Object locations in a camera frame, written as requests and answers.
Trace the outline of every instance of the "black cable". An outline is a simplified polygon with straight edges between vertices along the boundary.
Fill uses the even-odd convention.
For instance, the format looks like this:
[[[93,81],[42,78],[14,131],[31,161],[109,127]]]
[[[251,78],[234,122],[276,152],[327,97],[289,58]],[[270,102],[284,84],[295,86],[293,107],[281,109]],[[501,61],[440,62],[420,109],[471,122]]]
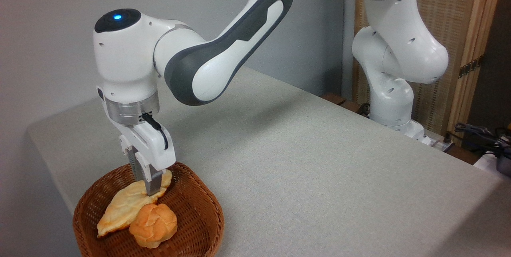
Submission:
[[[466,142],[466,143],[470,144],[471,146],[475,146],[475,147],[482,148],[484,150],[490,151],[496,157],[498,157],[497,154],[499,154],[499,155],[503,155],[503,156],[505,156],[507,158],[511,158],[511,156],[507,155],[506,150],[503,149],[502,146],[489,147],[489,146],[484,146],[484,145],[481,145],[481,144],[475,144],[475,143],[467,140],[466,138],[459,137],[458,135],[455,135],[454,133],[452,133],[450,131],[448,131],[447,133],[450,134],[452,137],[455,137],[455,138],[457,138],[457,139],[459,139],[459,140],[461,140],[463,142]]]
[[[163,130],[161,129],[161,125],[154,120],[154,118],[149,115],[148,113],[143,113],[142,114],[142,118],[148,122],[154,129],[156,129],[157,131],[159,131],[163,137],[163,140],[165,141],[165,149],[164,150],[167,150],[168,148],[168,140],[166,138],[166,135],[165,133],[163,132]]]

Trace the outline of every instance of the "table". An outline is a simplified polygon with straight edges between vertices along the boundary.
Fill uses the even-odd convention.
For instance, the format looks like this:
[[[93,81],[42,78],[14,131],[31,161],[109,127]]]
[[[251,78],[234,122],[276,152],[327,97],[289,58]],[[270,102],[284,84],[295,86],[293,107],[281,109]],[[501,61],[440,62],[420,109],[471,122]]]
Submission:
[[[222,205],[218,256],[509,256],[511,186],[243,67],[215,102],[156,116]],[[69,211],[126,164],[99,99],[29,128]]]

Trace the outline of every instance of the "wicker basket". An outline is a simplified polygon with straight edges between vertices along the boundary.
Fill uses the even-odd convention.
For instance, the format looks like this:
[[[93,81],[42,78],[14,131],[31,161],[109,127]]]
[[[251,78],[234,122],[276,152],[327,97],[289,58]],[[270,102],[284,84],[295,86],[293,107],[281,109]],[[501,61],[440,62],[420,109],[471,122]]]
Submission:
[[[73,229],[85,257],[212,257],[222,242],[224,217],[216,197],[187,166],[177,162],[172,183],[158,203],[177,216],[177,232],[158,248],[140,247],[128,228],[97,238],[97,223],[113,196],[135,181],[131,168],[121,166],[96,181],[75,209]]]

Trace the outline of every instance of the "bread roll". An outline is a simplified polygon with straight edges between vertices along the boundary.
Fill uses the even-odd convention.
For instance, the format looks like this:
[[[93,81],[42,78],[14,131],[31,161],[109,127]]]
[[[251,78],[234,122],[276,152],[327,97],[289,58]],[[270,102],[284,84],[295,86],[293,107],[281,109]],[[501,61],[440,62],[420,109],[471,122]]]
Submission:
[[[137,243],[146,248],[157,248],[177,231],[177,217],[165,204],[147,204],[129,226]]]
[[[172,172],[165,170],[161,177],[160,190],[151,196],[147,196],[146,184],[143,180],[119,190],[107,206],[105,214],[97,223],[97,237],[127,228],[135,220],[142,206],[156,203],[158,198],[165,194],[171,180]]]

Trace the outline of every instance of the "black joint cap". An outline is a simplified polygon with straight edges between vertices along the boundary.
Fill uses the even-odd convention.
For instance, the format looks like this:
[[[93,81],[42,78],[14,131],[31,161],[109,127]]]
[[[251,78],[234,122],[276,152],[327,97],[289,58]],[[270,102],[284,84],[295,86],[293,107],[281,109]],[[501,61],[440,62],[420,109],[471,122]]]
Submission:
[[[133,8],[112,10],[97,20],[94,30],[96,33],[123,30],[124,28],[129,28],[130,26],[133,26],[133,24],[136,24],[141,17],[142,14]]]

